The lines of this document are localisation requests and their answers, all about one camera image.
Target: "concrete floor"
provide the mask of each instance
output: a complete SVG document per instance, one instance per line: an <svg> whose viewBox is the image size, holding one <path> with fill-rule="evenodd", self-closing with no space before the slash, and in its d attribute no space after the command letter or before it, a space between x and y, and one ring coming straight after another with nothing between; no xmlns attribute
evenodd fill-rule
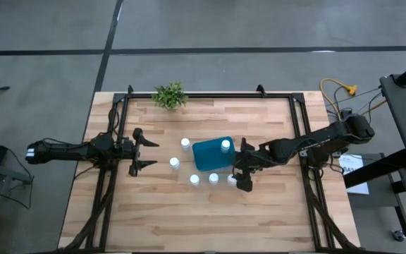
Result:
<svg viewBox="0 0 406 254"><path fill-rule="evenodd" d="M103 49L116 0L0 0L0 50ZM114 49L159 47L406 46L406 0L125 0ZM0 56L0 144L24 157L45 138L82 139L101 56ZM280 54L111 56L103 91L151 91L181 80L188 91L318 90L322 78L379 86L379 78L406 69L406 51ZM332 95L335 85L327 83ZM375 93L342 107L358 110ZM356 153L390 154L403 147L387 106L372 114L376 137ZM5 202L0 253L56 247L75 163L50 162L35 175L32 208ZM27 191L14 193L27 200ZM392 209L354 209L363 247L406 253L389 232Z"/></svg>

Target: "green plant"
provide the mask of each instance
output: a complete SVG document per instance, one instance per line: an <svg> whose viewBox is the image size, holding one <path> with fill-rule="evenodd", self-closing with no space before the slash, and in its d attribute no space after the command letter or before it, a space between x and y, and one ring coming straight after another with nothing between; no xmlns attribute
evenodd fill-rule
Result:
<svg viewBox="0 0 406 254"><path fill-rule="evenodd" d="M187 102L187 96L181 90L181 82L170 82L166 87L161 85L155 89L158 93L152 96L153 101L163 109L176 109Z"/></svg>

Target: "white cap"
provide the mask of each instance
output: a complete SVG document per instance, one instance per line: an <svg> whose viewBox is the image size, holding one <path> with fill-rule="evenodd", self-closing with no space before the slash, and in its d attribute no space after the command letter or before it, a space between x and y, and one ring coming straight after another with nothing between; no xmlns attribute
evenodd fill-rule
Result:
<svg viewBox="0 0 406 254"><path fill-rule="evenodd" d="M180 161L179 161L177 158L173 157L173 158L170 159L170 165L171 165L172 167L176 167L176 166L178 166L179 164L180 164Z"/></svg>
<svg viewBox="0 0 406 254"><path fill-rule="evenodd" d="M219 181L219 176L216 173L212 173L209 175L209 182L215 184Z"/></svg>
<svg viewBox="0 0 406 254"><path fill-rule="evenodd" d="M228 141L228 140L222 141L222 148L223 148L223 149L228 149L228 148L230 148L230 141Z"/></svg>
<svg viewBox="0 0 406 254"><path fill-rule="evenodd" d="M190 144L190 142L189 142L189 140L187 139L187 138L183 138L182 140L181 140L181 145L183 146L183 147L186 147L186 146L188 146Z"/></svg>
<svg viewBox="0 0 406 254"><path fill-rule="evenodd" d="M227 182L228 182L229 185L231 185L231 186L235 186L235 185L236 185L237 180L233 177L232 174L229 175L226 180L227 180Z"/></svg>
<svg viewBox="0 0 406 254"><path fill-rule="evenodd" d="M190 183L192 185L197 186L199 182L200 182L200 178L198 177L198 175L191 175L190 176Z"/></svg>

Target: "white paper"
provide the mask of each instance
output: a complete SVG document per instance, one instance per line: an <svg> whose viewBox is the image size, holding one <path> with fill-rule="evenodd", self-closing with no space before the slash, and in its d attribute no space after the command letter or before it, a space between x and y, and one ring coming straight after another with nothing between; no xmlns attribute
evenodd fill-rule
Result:
<svg viewBox="0 0 406 254"><path fill-rule="evenodd" d="M339 158L339 165L344 169L344 175L346 175L363 167L363 159L361 155L341 155ZM361 183L357 186L348 188L347 192L368 195L369 189L367 188L367 183Z"/></svg>

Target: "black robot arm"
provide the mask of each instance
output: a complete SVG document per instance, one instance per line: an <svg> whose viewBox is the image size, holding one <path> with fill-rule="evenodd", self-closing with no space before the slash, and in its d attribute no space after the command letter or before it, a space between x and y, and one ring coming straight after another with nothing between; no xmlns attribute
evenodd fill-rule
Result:
<svg viewBox="0 0 406 254"><path fill-rule="evenodd" d="M250 174L256 170L287 164L299 151L306 150L309 166L320 167L329 156L349 144L367 143L375 132L364 116L351 114L343 121L337 121L326 128L294 139L275 139L259 145L255 150L242 139L240 152L236 152L235 168L241 172L235 175L238 188L252 190Z"/></svg>
<svg viewBox="0 0 406 254"><path fill-rule="evenodd" d="M140 145L158 147L159 145L146 140L141 128L133 132L133 139L122 138L120 143L113 140L110 133L100 133L89 142L73 145L69 143L49 143L48 139L37 141L27 147L26 161L29 164L43 164L51 160L89 161L94 166L112 163L115 159L132 159L129 174L137 176L141 170L156 161L139 160Z"/></svg>

